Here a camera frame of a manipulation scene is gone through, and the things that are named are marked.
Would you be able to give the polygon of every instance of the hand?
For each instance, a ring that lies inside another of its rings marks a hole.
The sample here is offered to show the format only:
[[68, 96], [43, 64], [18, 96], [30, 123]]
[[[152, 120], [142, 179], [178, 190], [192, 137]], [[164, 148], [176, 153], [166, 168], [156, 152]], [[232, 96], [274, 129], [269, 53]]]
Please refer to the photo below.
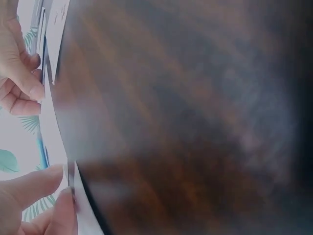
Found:
[[13, 115], [37, 115], [44, 87], [39, 55], [26, 51], [17, 20], [18, 0], [0, 0], [0, 105]]
[[21, 222], [22, 211], [39, 199], [52, 194], [58, 188], [62, 175], [63, 169], [57, 165], [14, 180], [0, 182], [0, 234], [74, 234], [76, 215], [69, 189], [61, 192], [54, 208], [45, 211], [31, 223]]

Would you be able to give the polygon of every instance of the leaf pattern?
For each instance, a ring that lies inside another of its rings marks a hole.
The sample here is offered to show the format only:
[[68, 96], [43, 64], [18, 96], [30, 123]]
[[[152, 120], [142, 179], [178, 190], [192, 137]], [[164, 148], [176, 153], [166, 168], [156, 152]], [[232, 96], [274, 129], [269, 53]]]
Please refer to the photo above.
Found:
[[5, 173], [19, 172], [18, 162], [10, 151], [0, 149], [0, 170]]
[[24, 36], [25, 46], [28, 52], [31, 51], [33, 40], [37, 37], [37, 28], [30, 28], [29, 32]]
[[21, 124], [24, 129], [31, 134], [35, 134], [38, 131], [39, 127], [39, 117], [38, 116], [30, 116], [30, 117], [19, 117], [21, 120]]

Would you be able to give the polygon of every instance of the blurry surface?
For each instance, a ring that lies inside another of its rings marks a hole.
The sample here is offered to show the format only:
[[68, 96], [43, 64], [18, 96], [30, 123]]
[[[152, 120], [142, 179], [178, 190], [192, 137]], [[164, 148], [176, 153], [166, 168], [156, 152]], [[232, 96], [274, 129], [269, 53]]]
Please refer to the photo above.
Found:
[[105, 234], [313, 231], [311, 12], [71, 1], [51, 92]]

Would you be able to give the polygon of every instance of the finger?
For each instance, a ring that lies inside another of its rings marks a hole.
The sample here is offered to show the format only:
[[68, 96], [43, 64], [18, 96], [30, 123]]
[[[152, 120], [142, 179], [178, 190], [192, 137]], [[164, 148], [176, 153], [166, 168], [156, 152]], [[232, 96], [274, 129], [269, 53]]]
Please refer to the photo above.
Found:
[[51, 222], [53, 208], [38, 215], [31, 223], [22, 222], [20, 233], [22, 235], [43, 235]]
[[36, 101], [18, 99], [9, 93], [1, 101], [2, 107], [12, 115], [38, 115], [41, 111], [41, 104]]
[[7, 25], [8, 25], [9, 30], [13, 34], [15, 42], [19, 48], [19, 53], [20, 54], [24, 53], [26, 51], [26, 47], [25, 47], [25, 42], [23, 39], [21, 24], [16, 18], [14, 18], [14, 19], [7, 21]]
[[21, 61], [29, 71], [34, 71], [40, 65], [40, 56], [38, 54], [29, 55], [26, 51], [20, 55]]
[[[33, 74], [35, 75], [36, 79], [41, 82], [43, 72], [41, 70], [35, 70], [35, 71], [33, 71]], [[23, 92], [20, 95], [20, 99], [35, 101], [35, 100], [29, 98], [29, 96]]]
[[21, 97], [22, 91], [20, 90], [20, 88], [18, 88], [17, 85], [14, 84], [11, 93], [18, 99]]
[[42, 100], [45, 96], [43, 85], [27, 70], [20, 58], [11, 60], [6, 66], [6, 75], [31, 99]]
[[14, 82], [10, 79], [0, 80], [0, 102], [11, 92], [14, 86]]
[[5, 181], [2, 183], [2, 189], [15, 200], [23, 211], [39, 199], [54, 193], [61, 183], [62, 176], [63, 167], [55, 165], [14, 180]]
[[72, 235], [76, 231], [76, 213], [72, 191], [63, 190], [58, 197], [45, 235]]

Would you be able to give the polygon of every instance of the palm leaf pattern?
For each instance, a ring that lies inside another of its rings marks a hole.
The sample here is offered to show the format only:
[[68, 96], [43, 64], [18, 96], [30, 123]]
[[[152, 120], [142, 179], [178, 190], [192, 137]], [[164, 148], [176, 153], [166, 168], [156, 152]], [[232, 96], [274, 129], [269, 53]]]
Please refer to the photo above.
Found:
[[37, 31], [38, 30], [35, 27], [30, 28], [29, 32], [26, 33], [26, 35], [24, 36], [24, 42], [25, 42], [25, 46], [28, 52], [31, 51], [33, 40], [37, 37]]
[[21, 124], [24, 129], [31, 134], [35, 134], [38, 131], [39, 127], [39, 117], [38, 116], [29, 116], [29, 117], [19, 117]]

